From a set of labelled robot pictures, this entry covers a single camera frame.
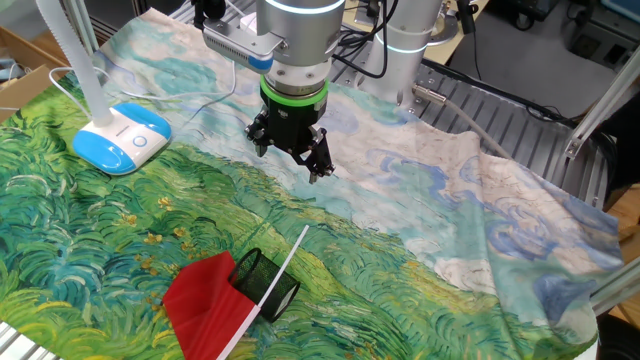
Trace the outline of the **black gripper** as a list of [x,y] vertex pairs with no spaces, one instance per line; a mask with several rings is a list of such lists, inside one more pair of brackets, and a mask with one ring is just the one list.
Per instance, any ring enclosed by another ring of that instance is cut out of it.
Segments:
[[335,171],[331,159],[327,131],[316,128],[316,123],[326,111],[327,96],[320,100],[311,98],[291,100],[262,94],[266,110],[261,110],[253,122],[245,127],[245,134],[254,144],[258,157],[263,157],[269,146],[282,151],[292,151],[295,162],[309,171],[309,183],[315,184],[321,177]]

